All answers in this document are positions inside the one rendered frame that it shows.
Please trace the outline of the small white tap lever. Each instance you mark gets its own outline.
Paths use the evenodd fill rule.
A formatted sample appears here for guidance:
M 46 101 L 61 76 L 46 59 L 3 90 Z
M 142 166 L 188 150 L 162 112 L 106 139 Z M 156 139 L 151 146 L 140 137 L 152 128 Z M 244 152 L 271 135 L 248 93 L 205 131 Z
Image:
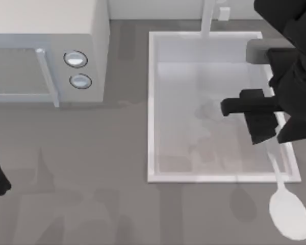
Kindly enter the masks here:
M 229 21 L 231 14 L 231 8 L 230 7 L 220 7 L 219 8 L 219 21 Z

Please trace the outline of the white sink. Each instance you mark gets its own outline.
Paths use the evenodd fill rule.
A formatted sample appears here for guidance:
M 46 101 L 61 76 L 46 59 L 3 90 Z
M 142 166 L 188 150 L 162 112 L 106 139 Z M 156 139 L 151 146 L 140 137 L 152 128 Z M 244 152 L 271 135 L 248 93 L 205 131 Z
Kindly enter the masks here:
M 249 64 L 246 45 L 260 31 L 151 31 L 148 35 L 147 180 L 151 183 L 271 183 L 268 154 L 284 181 L 301 182 L 293 146 L 252 144 L 242 114 L 220 103 L 242 89 L 272 96 L 268 64 Z

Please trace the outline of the white spoon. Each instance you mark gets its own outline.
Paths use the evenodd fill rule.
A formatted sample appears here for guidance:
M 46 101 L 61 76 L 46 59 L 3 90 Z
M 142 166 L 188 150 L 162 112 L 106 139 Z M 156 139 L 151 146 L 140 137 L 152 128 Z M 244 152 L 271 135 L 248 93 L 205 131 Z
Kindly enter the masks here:
M 279 157 L 272 143 L 268 140 L 265 145 L 276 181 L 276 190 L 270 196 L 268 204 L 270 218 L 283 237 L 293 241 L 306 240 L 306 206 L 288 189 L 285 174 L 281 171 Z

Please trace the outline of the small microwave knob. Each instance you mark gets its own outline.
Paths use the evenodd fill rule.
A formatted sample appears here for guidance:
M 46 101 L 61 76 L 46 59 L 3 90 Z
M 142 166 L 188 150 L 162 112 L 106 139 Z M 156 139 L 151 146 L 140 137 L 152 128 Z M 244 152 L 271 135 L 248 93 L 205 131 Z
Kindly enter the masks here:
M 79 73 L 69 77 L 69 83 L 76 89 L 88 89 L 92 85 L 92 79 L 83 73 Z

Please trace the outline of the microwave glass door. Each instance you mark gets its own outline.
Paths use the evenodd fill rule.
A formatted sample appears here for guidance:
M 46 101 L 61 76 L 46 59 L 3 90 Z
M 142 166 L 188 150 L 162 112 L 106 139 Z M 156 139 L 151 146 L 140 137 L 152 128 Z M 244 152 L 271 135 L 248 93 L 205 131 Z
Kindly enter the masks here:
M 0 103 L 53 103 L 36 48 L 0 48 Z

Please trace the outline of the tall white tap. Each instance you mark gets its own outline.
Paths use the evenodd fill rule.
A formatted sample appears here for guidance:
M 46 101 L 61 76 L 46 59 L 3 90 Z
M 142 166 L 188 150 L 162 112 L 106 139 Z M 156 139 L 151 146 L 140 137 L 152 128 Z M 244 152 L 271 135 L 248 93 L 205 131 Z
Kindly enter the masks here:
M 200 30 L 200 35 L 202 39 L 209 38 L 215 5 L 216 0 L 203 0 Z

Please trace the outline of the pale microwave oven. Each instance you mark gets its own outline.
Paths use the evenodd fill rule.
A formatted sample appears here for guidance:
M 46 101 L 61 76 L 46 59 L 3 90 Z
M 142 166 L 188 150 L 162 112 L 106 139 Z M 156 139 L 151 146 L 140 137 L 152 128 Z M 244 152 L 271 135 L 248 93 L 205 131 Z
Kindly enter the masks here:
M 107 0 L 0 0 L 0 48 L 43 48 L 62 103 L 101 103 L 104 99 L 110 24 Z M 65 52 L 88 58 L 82 68 L 68 66 Z M 69 77 L 86 74 L 88 89 Z

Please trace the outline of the large microwave knob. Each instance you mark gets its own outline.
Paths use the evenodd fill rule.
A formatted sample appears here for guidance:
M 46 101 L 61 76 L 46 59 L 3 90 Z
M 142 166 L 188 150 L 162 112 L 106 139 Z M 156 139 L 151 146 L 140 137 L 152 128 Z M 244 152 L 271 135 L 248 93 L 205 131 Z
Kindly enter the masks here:
M 80 51 L 65 52 L 63 56 L 64 62 L 72 68 L 82 68 L 87 65 L 87 56 Z

